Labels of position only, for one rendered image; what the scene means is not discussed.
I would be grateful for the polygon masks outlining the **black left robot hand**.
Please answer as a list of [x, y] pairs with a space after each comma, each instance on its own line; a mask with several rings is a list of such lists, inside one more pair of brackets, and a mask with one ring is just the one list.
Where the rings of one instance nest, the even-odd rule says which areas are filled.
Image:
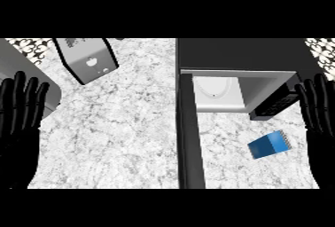
[[35, 176], [48, 87], [22, 71], [0, 83], [0, 190], [25, 190]]

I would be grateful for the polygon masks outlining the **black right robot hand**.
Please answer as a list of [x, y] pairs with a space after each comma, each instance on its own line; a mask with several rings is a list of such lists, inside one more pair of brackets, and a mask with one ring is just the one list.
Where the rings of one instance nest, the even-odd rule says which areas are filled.
[[305, 123], [310, 171], [323, 190], [335, 190], [335, 82], [323, 74], [295, 85]]

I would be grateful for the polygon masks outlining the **blue milk carton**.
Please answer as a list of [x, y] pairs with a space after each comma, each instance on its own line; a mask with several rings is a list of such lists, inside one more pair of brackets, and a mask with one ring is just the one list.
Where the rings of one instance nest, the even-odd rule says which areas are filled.
[[292, 146], [288, 141], [286, 135], [280, 130], [277, 130], [249, 142], [248, 149], [251, 151], [252, 158], [258, 159], [290, 150]]

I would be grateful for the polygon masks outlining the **dark grey microwave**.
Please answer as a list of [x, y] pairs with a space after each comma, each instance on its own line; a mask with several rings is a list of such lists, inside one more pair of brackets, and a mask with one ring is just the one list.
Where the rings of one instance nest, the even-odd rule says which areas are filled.
[[193, 80], [199, 113], [267, 121], [298, 100], [295, 85], [323, 72], [305, 38], [180, 38], [177, 69]]

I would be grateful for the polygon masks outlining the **dark grey microwave door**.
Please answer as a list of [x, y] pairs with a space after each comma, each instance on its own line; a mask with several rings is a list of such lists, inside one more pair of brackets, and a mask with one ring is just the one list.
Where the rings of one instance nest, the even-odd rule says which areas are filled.
[[178, 188], [203, 189], [202, 149], [192, 74], [178, 76], [175, 111]]

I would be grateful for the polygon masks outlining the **silver toaster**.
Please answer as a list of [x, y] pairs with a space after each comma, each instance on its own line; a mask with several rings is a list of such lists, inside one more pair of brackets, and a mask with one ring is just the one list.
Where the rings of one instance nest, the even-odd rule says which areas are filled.
[[66, 70], [85, 85], [118, 67], [118, 60], [106, 38], [53, 38]]

